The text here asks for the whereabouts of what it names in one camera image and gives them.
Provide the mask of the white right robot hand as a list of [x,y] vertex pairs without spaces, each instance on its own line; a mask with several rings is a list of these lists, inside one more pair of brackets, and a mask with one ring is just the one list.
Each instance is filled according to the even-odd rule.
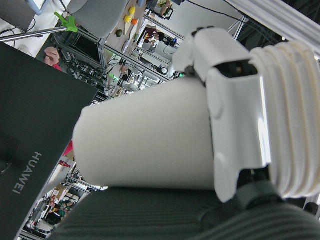
[[287,202],[320,192],[320,67],[292,40],[246,50],[191,33],[185,77],[85,107],[73,131],[92,185],[52,240],[317,240]]

